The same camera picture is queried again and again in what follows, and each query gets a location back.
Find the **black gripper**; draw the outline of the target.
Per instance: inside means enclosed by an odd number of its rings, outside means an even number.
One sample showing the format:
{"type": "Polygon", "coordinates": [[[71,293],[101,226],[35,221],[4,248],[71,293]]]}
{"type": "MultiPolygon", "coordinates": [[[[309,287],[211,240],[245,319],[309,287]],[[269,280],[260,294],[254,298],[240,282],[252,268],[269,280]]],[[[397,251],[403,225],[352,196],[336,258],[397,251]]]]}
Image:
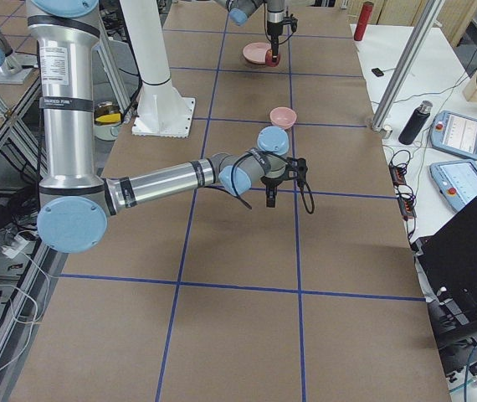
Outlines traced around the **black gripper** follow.
{"type": "Polygon", "coordinates": [[[274,62],[280,61],[280,35],[283,33],[282,23],[266,23],[266,32],[270,40],[269,57],[274,59],[274,62]]]}
{"type": "Polygon", "coordinates": [[[266,207],[275,208],[278,187],[284,182],[282,178],[262,177],[261,183],[265,186],[266,207]]]}

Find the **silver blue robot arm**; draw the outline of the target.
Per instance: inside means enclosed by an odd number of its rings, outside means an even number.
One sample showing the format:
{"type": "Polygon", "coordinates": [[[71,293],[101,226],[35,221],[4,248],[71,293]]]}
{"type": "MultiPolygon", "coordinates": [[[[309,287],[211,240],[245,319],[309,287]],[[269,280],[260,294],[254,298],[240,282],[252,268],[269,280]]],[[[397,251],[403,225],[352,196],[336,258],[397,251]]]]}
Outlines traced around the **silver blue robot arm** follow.
{"type": "MultiPolygon", "coordinates": [[[[100,40],[96,1],[29,1],[28,28],[38,42],[48,171],[39,184],[41,240],[62,253],[79,253],[103,237],[108,219],[123,209],[215,183],[240,197],[258,181],[270,191],[288,180],[293,163],[287,133],[263,129],[240,156],[219,153],[138,177],[102,178],[94,163],[92,51],[100,40]]],[[[153,1],[124,1],[141,92],[133,132],[186,137],[195,101],[172,84],[162,23],[153,1]]]]}
{"type": "Polygon", "coordinates": [[[283,0],[216,0],[216,4],[225,8],[228,16],[238,25],[244,25],[261,7],[265,10],[266,34],[269,38],[270,50],[266,52],[265,61],[270,66],[280,62],[280,36],[283,34],[285,22],[285,2],[283,0]]]}

